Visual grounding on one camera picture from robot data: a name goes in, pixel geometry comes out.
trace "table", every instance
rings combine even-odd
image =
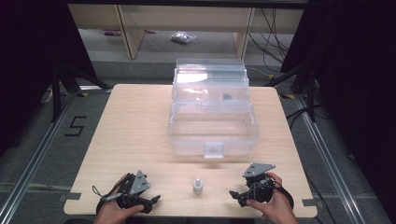
[[[81,195],[79,200],[66,201],[66,214],[95,214],[99,196],[92,185],[106,194],[124,174],[140,169],[151,185],[142,197],[161,195],[149,216],[259,217],[260,212],[241,208],[229,194],[229,190],[248,189],[242,173],[251,162],[276,165],[273,171],[293,196],[297,217],[317,214],[315,206],[303,205],[303,200],[313,202],[313,197],[275,89],[250,88],[261,132],[251,153],[214,160],[173,153],[167,139],[171,92],[171,85],[115,86],[71,189]],[[200,195],[192,190],[197,178],[204,181]]]

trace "person's right hand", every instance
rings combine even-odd
[[[275,180],[275,186],[281,187],[282,179],[274,173],[267,173]],[[259,203],[247,200],[247,205],[262,212],[262,219],[269,218],[275,224],[298,223],[288,199],[278,190],[274,189],[273,196],[268,203]]]

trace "person's left hand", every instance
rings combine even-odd
[[[116,194],[119,189],[114,190],[113,194]],[[123,209],[120,208],[116,200],[104,203],[96,216],[94,224],[120,224],[127,217],[130,217],[138,212],[141,212],[145,207],[143,205],[136,205],[131,208]]]

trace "clear plastic container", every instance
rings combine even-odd
[[[260,138],[240,60],[177,60],[168,138],[178,155],[247,155]]]

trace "floor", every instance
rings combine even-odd
[[[129,79],[119,77],[120,74],[128,76],[130,66],[141,69],[138,70],[142,71],[140,78],[143,78],[145,74],[149,76],[151,73],[160,76],[161,72],[164,76],[169,73],[172,76],[172,69],[177,58],[236,58],[232,34],[193,32],[196,38],[192,42],[180,44],[171,40],[170,37],[174,32],[154,31],[153,34],[145,34],[136,58],[129,60],[120,36],[103,35],[101,30],[80,30],[95,69],[100,71],[103,80],[110,82],[114,80],[131,82]],[[244,62],[252,75],[252,85],[269,81],[270,75],[280,75],[277,72],[281,65],[278,60],[282,59],[283,51],[276,47],[274,38],[271,38],[274,46],[267,45],[266,49],[278,60],[268,55],[263,56],[262,51],[253,42],[254,39],[256,43],[264,47],[266,45],[264,37],[267,36],[252,34],[252,38],[248,41]],[[293,36],[279,35],[277,38],[285,46],[283,48],[286,48]],[[292,96],[296,97],[294,100],[287,97],[292,94],[290,83],[292,83],[292,78],[277,87],[286,115],[304,107],[303,96]],[[70,218],[63,213],[64,198],[70,191],[74,181],[73,176],[79,168],[78,165],[70,164],[81,163],[108,95],[108,93],[93,93],[89,97],[77,97],[72,102],[67,110],[68,114],[60,123],[60,131],[49,141],[50,148],[46,151],[47,155],[37,165],[32,179],[29,179],[26,193],[19,201],[18,209],[13,211],[15,214],[10,223],[62,223],[61,220],[65,221],[66,218]],[[65,138],[65,134],[70,132],[68,125],[76,115],[81,114],[87,116],[86,119],[80,121],[85,125],[84,134],[75,138],[74,141],[71,140],[72,138]],[[292,125],[291,133],[309,178],[314,198],[318,203],[318,219],[302,218],[299,221],[301,223],[390,223],[358,165],[346,156],[347,148],[326,110],[323,108],[316,110],[316,116],[318,119],[315,124],[310,123],[306,115],[301,115],[295,121],[292,121],[292,118],[289,120]],[[51,129],[50,117],[51,105],[43,104],[21,134],[22,140],[16,146],[17,150],[10,149],[0,159],[0,202],[9,199],[8,195],[14,185],[21,181],[20,177],[26,173],[30,159],[35,156],[35,149],[40,147],[42,136],[45,136],[46,131]],[[318,135],[323,136],[322,142],[320,139],[314,140],[314,137]],[[343,180],[341,184],[337,183],[337,177]],[[340,195],[340,192],[350,193],[350,198]],[[348,208],[348,203],[356,203],[358,210]],[[363,222],[359,215],[353,212],[361,212]],[[266,223],[259,218],[256,218],[255,222]]]

